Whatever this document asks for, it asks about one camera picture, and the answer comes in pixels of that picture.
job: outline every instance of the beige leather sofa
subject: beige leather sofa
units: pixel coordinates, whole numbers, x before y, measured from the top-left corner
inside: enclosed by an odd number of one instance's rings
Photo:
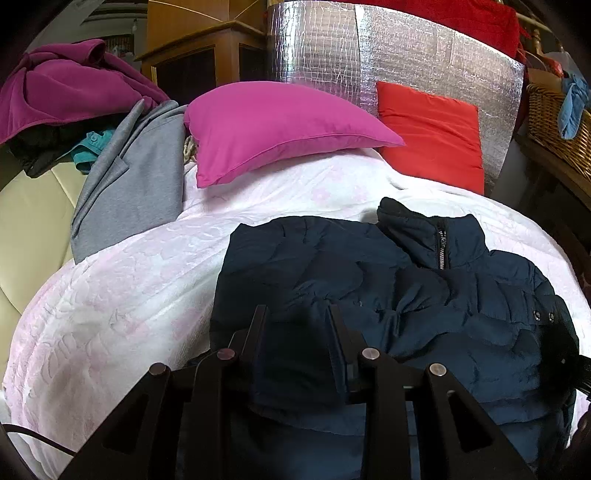
[[[72,258],[70,222],[85,180],[71,162],[37,179],[18,171],[16,159],[1,149],[0,382],[12,334],[27,304]]]

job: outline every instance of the white blanket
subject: white blanket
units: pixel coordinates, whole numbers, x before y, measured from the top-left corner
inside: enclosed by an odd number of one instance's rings
[[[78,450],[154,362],[172,369],[208,346],[217,275],[242,222],[319,215],[376,221],[384,196],[425,215],[476,216],[490,249],[523,255],[569,307],[591,356],[591,313],[568,260],[534,222],[492,200],[403,176],[373,151],[280,161],[198,190],[186,175],[176,222],[68,263],[31,301],[12,341],[4,387],[12,421]],[[586,410],[577,403],[575,418]],[[50,477],[69,457],[27,439]]]

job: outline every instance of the pillow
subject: pillow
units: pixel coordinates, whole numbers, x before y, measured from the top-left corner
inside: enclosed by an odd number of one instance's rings
[[[291,83],[218,87],[192,101],[184,121],[199,142],[200,188],[229,183],[283,158],[404,145],[394,131],[347,100]]]
[[[484,194],[477,107],[395,83],[377,88],[382,122],[406,143],[380,151],[395,170]]]

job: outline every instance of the navy puffer jacket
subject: navy puffer jacket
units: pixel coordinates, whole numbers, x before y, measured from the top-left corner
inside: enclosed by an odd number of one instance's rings
[[[425,217],[384,198],[378,224],[287,217],[240,225],[217,281],[212,348],[270,309],[252,404],[232,413],[239,478],[359,475],[365,406],[344,406],[328,304],[406,365],[445,364],[543,473],[565,447],[578,340],[564,301],[529,260],[489,251],[472,215]],[[409,428],[414,417],[409,408]],[[414,475],[418,449],[411,437]]]

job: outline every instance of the metal screw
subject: metal screw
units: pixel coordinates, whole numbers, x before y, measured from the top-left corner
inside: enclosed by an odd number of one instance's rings
[[[445,375],[447,373],[447,368],[445,368],[445,365],[442,365],[442,364],[432,364],[429,367],[429,371],[433,375],[436,375],[438,377],[442,377],[443,375]]]
[[[153,377],[157,377],[166,372],[166,365],[161,363],[154,364],[150,367],[148,372],[150,372],[150,375],[152,375]]]
[[[217,357],[220,360],[231,360],[236,355],[236,352],[231,348],[222,348],[217,351]]]
[[[379,357],[379,350],[375,348],[364,348],[361,352],[367,360],[376,360]]]

